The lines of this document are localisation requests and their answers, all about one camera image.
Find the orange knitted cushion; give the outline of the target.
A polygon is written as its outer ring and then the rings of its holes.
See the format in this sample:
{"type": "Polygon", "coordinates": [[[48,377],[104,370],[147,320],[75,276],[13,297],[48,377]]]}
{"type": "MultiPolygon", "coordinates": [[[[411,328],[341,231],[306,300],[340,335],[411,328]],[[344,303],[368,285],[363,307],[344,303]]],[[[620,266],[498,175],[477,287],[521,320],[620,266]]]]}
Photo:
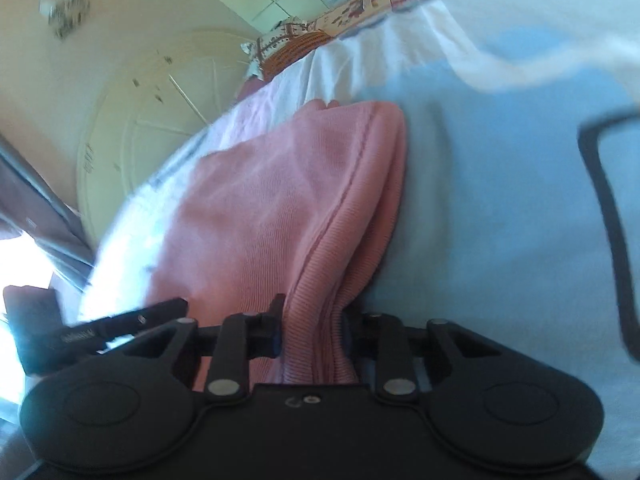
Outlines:
{"type": "Polygon", "coordinates": [[[262,81],[272,81],[275,76],[282,73],[288,66],[331,40],[332,37],[326,32],[316,30],[315,32],[306,32],[306,34],[281,42],[277,47],[262,56],[260,61],[262,81]]]}

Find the pastel patchwork bed sheet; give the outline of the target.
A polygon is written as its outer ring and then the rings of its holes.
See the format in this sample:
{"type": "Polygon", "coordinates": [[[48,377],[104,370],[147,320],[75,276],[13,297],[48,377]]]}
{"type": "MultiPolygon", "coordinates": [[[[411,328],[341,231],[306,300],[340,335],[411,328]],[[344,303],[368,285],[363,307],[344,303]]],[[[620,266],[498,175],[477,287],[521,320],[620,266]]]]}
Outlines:
{"type": "Polygon", "coordinates": [[[639,367],[618,320],[611,254],[577,144],[639,102],[639,0],[428,0],[298,61],[199,133],[126,201],[82,320],[140,306],[160,241],[203,156],[313,99],[396,103],[404,201],[364,294],[420,325],[448,318],[565,370],[600,396],[591,459],[639,463],[639,367]]]}

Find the grey curtain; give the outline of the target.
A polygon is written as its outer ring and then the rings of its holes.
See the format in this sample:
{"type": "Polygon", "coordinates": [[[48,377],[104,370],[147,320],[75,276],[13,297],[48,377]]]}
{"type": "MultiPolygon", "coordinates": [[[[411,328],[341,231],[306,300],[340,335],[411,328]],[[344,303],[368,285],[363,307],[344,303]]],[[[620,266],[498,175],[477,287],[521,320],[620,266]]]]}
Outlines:
{"type": "Polygon", "coordinates": [[[28,234],[58,274],[84,289],[94,252],[78,214],[53,192],[46,180],[9,141],[1,141],[1,237],[28,234]]]}

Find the cream round headboard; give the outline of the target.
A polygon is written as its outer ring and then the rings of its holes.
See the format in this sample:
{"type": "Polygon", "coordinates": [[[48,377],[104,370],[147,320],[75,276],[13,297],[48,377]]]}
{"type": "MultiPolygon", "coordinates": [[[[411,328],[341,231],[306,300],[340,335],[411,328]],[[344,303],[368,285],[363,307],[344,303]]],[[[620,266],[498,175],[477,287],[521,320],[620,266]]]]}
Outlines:
{"type": "Polygon", "coordinates": [[[104,87],[77,159],[79,214],[92,246],[131,193],[232,107],[246,42],[228,30],[188,30],[137,54],[104,87]]]}

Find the pink knit sweater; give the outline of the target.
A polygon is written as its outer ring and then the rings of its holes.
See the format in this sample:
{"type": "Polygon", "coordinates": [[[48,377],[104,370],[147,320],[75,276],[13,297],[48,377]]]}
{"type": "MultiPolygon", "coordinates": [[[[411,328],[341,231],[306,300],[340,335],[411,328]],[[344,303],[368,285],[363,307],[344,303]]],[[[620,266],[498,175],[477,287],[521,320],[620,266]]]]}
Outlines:
{"type": "Polygon", "coordinates": [[[285,298],[283,350],[252,382],[350,384],[343,310],[366,288],[398,215],[405,116],[390,102],[313,100],[202,158],[169,222],[145,299],[181,298],[203,325],[285,298]]]}

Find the patterned pillow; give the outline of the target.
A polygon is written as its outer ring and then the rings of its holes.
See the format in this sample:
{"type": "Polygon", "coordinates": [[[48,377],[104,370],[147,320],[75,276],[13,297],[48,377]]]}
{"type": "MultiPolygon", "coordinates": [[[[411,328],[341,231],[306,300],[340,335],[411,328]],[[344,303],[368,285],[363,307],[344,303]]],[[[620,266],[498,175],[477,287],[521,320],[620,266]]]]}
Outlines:
{"type": "Polygon", "coordinates": [[[298,18],[277,22],[272,29],[253,41],[241,44],[247,56],[247,78],[269,80],[276,70],[278,55],[298,37],[309,32],[309,24],[298,18]]]}

